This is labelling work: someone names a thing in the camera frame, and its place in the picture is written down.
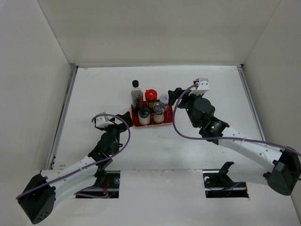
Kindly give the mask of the small jar white lid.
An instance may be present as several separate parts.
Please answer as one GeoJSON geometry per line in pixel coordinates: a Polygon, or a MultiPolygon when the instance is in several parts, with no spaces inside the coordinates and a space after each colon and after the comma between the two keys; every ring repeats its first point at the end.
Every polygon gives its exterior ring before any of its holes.
{"type": "Polygon", "coordinates": [[[169,105],[168,105],[168,102],[169,102],[169,95],[168,94],[162,94],[160,97],[159,97],[159,101],[164,105],[164,108],[165,108],[165,112],[167,112],[169,110],[169,105]]]}

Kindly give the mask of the red lacquer tray gold emblem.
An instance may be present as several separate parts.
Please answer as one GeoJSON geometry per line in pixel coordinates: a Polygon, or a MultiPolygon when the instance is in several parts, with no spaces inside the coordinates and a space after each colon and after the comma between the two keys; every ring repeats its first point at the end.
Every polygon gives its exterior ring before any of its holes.
{"type": "MultiPolygon", "coordinates": [[[[167,112],[164,112],[164,121],[162,123],[155,123],[153,116],[154,116],[154,111],[153,109],[149,109],[150,110],[150,123],[149,125],[146,126],[153,126],[153,125],[161,125],[161,124],[170,124],[172,123],[172,118],[173,118],[173,108],[170,106],[169,110],[167,112]]],[[[131,105],[131,115],[132,115],[132,122],[133,125],[136,127],[143,127],[140,123],[139,123],[139,119],[138,119],[138,112],[136,112],[132,105],[131,105]]]]}

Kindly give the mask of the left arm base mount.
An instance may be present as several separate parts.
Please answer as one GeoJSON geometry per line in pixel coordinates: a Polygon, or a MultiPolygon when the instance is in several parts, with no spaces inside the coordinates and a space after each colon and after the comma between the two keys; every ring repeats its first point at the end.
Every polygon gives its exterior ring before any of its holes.
{"type": "Polygon", "coordinates": [[[97,179],[93,186],[77,192],[75,198],[117,199],[119,198],[120,176],[120,171],[107,171],[105,176],[97,179]]]}

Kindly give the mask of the soy sauce bottle red label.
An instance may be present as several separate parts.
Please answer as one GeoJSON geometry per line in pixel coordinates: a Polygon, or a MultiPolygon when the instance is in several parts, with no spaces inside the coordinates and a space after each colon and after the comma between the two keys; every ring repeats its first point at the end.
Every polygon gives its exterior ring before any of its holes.
{"type": "Polygon", "coordinates": [[[131,91],[132,107],[138,112],[141,107],[143,107],[143,92],[139,88],[139,81],[132,81],[133,89],[131,91]]]}

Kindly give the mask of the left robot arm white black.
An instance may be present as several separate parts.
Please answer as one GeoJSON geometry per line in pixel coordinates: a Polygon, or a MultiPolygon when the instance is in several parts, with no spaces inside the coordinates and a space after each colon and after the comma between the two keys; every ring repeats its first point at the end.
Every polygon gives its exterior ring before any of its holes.
{"type": "Polygon", "coordinates": [[[92,118],[92,122],[104,133],[87,156],[56,173],[33,176],[17,196],[18,204],[32,224],[45,220],[67,197],[88,187],[99,188],[105,184],[105,169],[126,147],[120,142],[120,134],[129,133],[133,122],[130,112],[118,115],[100,113],[92,118]]]}

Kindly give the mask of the white shaker black knob lid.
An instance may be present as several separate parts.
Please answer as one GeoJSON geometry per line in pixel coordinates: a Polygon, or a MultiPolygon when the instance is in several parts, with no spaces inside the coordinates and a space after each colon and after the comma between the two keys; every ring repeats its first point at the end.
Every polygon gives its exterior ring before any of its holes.
{"type": "Polygon", "coordinates": [[[150,123],[150,119],[151,119],[151,113],[148,107],[143,106],[139,109],[138,111],[138,119],[139,119],[139,123],[142,126],[146,126],[149,125],[150,123]]]}

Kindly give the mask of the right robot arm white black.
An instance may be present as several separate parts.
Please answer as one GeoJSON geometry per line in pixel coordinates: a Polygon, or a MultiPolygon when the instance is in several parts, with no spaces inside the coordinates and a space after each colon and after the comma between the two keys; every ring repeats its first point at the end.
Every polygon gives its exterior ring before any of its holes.
{"type": "Polygon", "coordinates": [[[300,152],[291,147],[273,142],[251,139],[214,116],[215,108],[196,89],[176,88],[168,91],[169,106],[175,110],[185,109],[194,128],[199,129],[199,137],[189,137],[179,130],[176,133],[190,140],[205,140],[231,149],[264,167],[267,185],[275,192],[291,195],[301,176],[300,152]]]}

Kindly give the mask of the salt grinder black clear top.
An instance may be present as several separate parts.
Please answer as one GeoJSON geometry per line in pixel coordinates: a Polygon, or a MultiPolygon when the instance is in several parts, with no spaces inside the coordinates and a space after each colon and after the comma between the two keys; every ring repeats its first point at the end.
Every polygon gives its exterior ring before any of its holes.
{"type": "Polygon", "coordinates": [[[162,123],[164,121],[165,106],[161,102],[156,102],[153,106],[155,123],[162,123]]]}

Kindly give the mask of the red lid sauce jar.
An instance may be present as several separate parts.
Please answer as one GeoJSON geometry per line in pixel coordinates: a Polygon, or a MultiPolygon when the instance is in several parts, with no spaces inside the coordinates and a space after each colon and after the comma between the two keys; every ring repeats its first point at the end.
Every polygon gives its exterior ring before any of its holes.
{"type": "Polygon", "coordinates": [[[145,91],[146,105],[148,108],[152,109],[157,101],[158,94],[154,89],[148,89],[145,91]]]}

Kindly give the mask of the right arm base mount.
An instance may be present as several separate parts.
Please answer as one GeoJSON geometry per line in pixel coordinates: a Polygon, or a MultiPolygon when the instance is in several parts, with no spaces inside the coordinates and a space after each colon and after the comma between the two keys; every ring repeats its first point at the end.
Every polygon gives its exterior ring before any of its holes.
{"type": "Polygon", "coordinates": [[[228,176],[233,164],[227,161],[220,169],[202,170],[206,198],[249,198],[246,182],[234,182],[228,176]]]}

